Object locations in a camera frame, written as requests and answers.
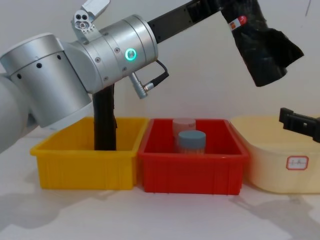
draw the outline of metal bracket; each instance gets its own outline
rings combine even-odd
[[[315,142],[320,143],[320,118],[296,114],[290,109],[281,108],[279,122],[283,123],[283,129],[312,137]]]
[[[81,43],[86,44],[102,36],[93,22],[109,4],[110,0],[88,0],[82,5],[81,10],[76,11],[71,24]]]

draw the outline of red plastic basket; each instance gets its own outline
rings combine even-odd
[[[147,193],[238,195],[249,153],[227,120],[197,119],[204,155],[174,153],[172,119],[153,119],[138,158]]]

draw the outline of clear plastic container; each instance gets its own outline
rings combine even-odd
[[[182,131],[178,138],[180,154],[205,154],[206,134],[202,131]]]
[[[172,121],[172,131],[174,138],[174,151],[179,152],[179,133],[184,131],[196,130],[196,120],[193,118],[176,118]]]

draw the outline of green led light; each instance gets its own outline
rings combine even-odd
[[[137,58],[137,52],[136,50],[134,50],[133,48],[128,48],[126,51],[125,51],[125,58],[128,60],[128,61],[133,61]]]

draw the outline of blue lid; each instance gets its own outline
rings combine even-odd
[[[179,146],[185,149],[204,149],[206,134],[202,131],[182,131],[179,133]]]

